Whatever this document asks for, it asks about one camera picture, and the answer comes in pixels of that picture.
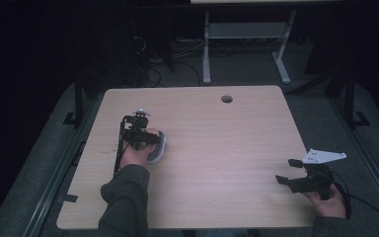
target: person's right hand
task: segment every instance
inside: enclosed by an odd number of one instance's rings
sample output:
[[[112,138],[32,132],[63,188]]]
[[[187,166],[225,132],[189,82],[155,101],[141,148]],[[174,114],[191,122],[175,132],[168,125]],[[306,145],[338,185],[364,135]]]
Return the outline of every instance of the person's right hand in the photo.
[[[321,200],[317,192],[304,193],[303,195],[313,203],[321,216],[346,218],[346,211],[340,191],[332,184],[330,192],[330,198],[327,200]]]

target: forearm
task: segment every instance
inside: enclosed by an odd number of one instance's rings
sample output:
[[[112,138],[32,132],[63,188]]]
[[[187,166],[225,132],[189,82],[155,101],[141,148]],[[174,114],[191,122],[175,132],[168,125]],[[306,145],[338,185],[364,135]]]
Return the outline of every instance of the forearm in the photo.
[[[128,165],[101,187],[101,195],[108,207],[99,222],[100,236],[147,235],[149,177],[143,167]]]
[[[349,221],[343,218],[317,216],[313,223],[313,237],[353,236]]]

